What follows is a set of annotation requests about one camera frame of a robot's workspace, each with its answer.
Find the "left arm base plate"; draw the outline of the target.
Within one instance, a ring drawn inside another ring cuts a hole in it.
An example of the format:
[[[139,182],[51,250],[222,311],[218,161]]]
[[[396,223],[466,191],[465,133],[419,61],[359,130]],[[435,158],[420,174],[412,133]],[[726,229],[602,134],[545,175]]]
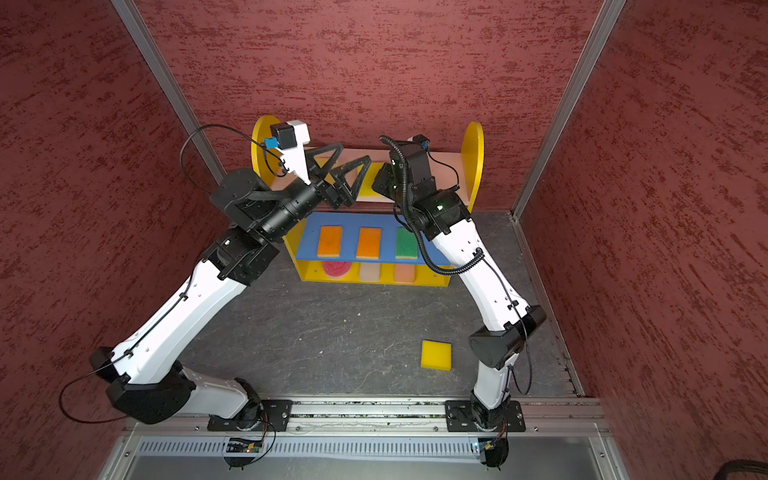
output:
[[[232,418],[210,415],[207,430],[250,433],[271,428],[284,432],[293,405],[294,402],[288,399],[249,400]]]

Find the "bright yellow diamond sponge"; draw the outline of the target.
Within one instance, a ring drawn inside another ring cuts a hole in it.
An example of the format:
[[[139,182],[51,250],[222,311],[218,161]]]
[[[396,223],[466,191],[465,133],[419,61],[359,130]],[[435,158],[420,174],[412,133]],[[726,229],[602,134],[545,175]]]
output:
[[[384,163],[372,163],[363,180],[358,201],[372,203],[387,203],[388,199],[373,190],[373,183]]]

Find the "round pink smiley sponge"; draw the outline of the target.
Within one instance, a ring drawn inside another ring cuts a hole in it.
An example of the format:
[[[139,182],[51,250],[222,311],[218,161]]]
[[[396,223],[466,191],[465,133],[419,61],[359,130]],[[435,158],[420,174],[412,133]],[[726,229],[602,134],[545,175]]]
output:
[[[350,262],[324,261],[322,263],[322,269],[328,278],[341,279],[351,271],[352,264]]]

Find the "green yellow scouring sponge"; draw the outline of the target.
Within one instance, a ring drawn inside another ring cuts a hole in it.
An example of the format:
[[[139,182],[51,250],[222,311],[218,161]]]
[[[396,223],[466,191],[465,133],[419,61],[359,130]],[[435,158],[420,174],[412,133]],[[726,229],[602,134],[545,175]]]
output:
[[[395,258],[398,260],[418,260],[419,247],[415,235],[400,227],[396,232]]]

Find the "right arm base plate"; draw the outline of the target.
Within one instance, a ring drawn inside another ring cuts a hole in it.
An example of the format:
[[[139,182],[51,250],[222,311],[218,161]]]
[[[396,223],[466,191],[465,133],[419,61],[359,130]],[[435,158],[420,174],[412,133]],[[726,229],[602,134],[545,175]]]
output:
[[[445,419],[449,432],[499,433],[526,431],[521,404],[507,399],[495,409],[487,409],[475,400],[447,400],[444,402]]]

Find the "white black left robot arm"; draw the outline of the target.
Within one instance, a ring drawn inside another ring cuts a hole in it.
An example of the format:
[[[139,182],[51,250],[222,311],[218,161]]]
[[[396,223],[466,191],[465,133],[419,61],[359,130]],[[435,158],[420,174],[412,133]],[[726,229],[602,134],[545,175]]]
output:
[[[222,179],[210,200],[230,219],[230,227],[200,254],[189,278],[142,327],[89,359],[122,417],[152,425],[175,415],[207,415],[213,429],[242,431],[263,425],[261,399],[250,384],[200,374],[178,357],[261,276],[279,252],[277,243],[318,205],[355,203],[372,161],[363,156],[339,164],[342,151],[340,144],[300,150],[308,178],[279,191],[249,168]]]

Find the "peach orange sponge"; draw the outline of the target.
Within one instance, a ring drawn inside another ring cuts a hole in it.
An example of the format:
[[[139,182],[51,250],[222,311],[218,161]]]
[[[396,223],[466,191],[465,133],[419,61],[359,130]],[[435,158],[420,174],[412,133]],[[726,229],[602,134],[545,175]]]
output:
[[[396,264],[394,266],[393,280],[401,284],[414,284],[416,281],[416,266]]]

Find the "bright yellow square sponge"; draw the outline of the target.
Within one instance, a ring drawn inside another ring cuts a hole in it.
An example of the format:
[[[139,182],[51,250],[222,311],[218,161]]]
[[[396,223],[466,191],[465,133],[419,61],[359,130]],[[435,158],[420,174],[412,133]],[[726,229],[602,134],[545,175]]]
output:
[[[452,345],[445,342],[423,340],[421,367],[430,370],[450,371],[452,369]]]

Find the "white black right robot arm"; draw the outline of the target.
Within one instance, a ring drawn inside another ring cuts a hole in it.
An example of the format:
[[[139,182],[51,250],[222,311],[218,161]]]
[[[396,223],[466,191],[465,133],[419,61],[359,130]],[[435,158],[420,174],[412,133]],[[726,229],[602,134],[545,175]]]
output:
[[[514,364],[546,313],[503,275],[457,190],[437,187],[426,144],[386,135],[379,140],[389,149],[389,163],[377,173],[373,190],[394,202],[426,266],[437,275],[460,278],[479,311],[483,326],[469,337],[478,359],[472,421],[481,430],[500,430],[508,418]]]

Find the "white sponge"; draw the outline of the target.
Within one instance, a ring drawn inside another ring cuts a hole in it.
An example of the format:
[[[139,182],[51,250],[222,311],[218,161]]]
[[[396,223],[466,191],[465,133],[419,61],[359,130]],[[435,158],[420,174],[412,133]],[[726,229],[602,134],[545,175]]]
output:
[[[364,283],[378,283],[381,280],[381,265],[378,263],[361,263],[358,278]]]

